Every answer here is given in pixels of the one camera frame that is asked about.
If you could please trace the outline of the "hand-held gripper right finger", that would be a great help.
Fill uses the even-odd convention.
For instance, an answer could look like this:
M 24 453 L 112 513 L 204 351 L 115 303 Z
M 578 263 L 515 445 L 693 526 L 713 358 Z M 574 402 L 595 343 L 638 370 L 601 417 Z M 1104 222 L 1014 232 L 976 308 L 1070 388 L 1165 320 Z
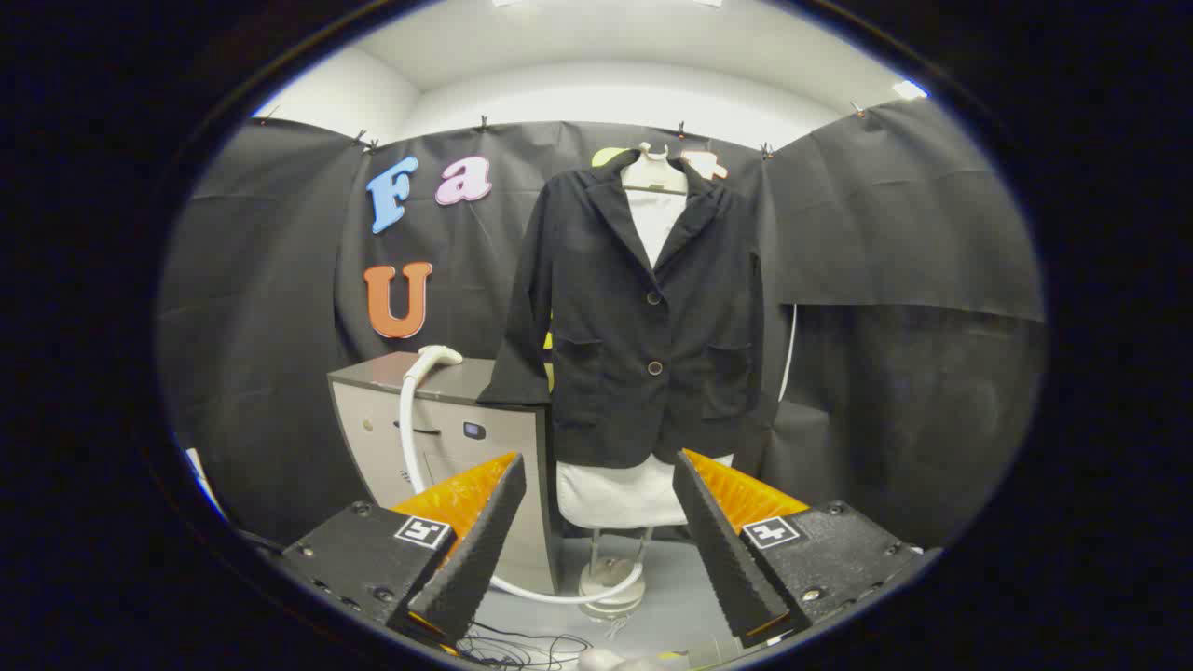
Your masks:
M 940 555 L 896 538 L 849 501 L 806 504 L 690 450 L 678 455 L 672 485 L 744 647 L 836 624 Z

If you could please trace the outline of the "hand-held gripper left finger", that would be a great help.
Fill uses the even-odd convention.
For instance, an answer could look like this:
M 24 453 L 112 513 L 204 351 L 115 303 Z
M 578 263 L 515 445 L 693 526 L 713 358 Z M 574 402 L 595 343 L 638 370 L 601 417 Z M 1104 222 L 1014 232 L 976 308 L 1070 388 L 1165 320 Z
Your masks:
M 453 653 L 526 493 L 507 453 L 383 507 L 353 501 L 282 550 L 278 565 L 350 618 Z

